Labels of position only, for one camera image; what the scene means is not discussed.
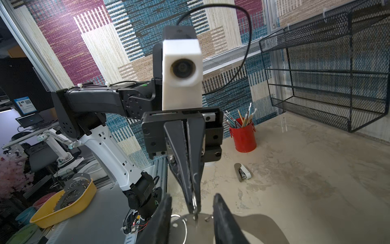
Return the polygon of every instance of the camera lens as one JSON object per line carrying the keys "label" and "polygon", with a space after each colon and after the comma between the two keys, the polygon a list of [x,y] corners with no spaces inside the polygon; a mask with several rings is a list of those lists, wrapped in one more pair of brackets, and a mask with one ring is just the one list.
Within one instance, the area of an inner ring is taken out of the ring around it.
{"label": "camera lens", "polygon": [[188,59],[179,59],[172,65],[173,74],[179,78],[188,78],[192,75],[195,69],[195,64]]}

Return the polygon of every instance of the computer monitor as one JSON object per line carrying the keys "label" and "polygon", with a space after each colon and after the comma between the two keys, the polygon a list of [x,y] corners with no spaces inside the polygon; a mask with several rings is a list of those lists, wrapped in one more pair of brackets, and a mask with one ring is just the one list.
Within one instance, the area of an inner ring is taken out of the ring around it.
{"label": "computer monitor", "polygon": [[0,59],[0,87],[20,116],[35,114],[54,107],[28,58]]}
{"label": "computer monitor", "polygon": [[16,120],[23,128],[27,128],[42,122],[43,118],[39,114],[31,114],[25,117],[16,118]]}

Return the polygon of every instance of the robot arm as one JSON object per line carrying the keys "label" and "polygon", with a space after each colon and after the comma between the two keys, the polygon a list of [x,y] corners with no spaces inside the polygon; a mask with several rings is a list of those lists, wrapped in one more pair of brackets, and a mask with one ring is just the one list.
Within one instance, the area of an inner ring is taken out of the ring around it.
{"label": "robot arm", "polygon": [[153,75],[147,82],[85,85],[52,93],[61,130],[88,146],[111,171],[129,206],[149,218],[156,205],[154,182],[137,168],[105,125],[104,113],[141,119],[146,150],[153,159],[168,155],[190,213],[199,213],[204,162],[221,158],[223,113],[202,108],[202,54],[195,29],[166,27],[153,48]]}

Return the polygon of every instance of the colored pencil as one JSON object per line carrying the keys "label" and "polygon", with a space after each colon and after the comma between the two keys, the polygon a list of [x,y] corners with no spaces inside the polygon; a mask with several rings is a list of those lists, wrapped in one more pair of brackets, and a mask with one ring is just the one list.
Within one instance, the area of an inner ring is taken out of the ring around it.
{"label": "colored pencil", "polygon": [[243,117],[241,116],[240,110],[237,109],[238,115],[240,115],[241,123],[244,121]]}

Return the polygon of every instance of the desk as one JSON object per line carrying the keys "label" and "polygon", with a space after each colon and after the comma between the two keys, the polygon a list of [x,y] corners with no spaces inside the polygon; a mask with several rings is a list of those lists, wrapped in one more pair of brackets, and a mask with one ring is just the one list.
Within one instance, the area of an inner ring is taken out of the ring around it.
{"label": "desk", "polygon": [[[256,126],[257,148],[222,144],[220,161],[206,163],[202,212],[222,195],[233,214],[271,217],[291,244],[386,243],[390,240],[390,146],[292,114]],[[233,165],[252,178],[239,182]],[[173,214],[188,213],[168,172]]]}
{"label": "desk", "polygon": [[[165,192],[166,160],[159,160],[143,170],[152,177],[159,175],[157,187],[162,187]],[[112,185],[110,181],[97,189],[83,212],[48,228],[44,233],[49,239],[47,244],[123,244],[126,236],[121,227],[128,211],[126,196],[118,184]]]}

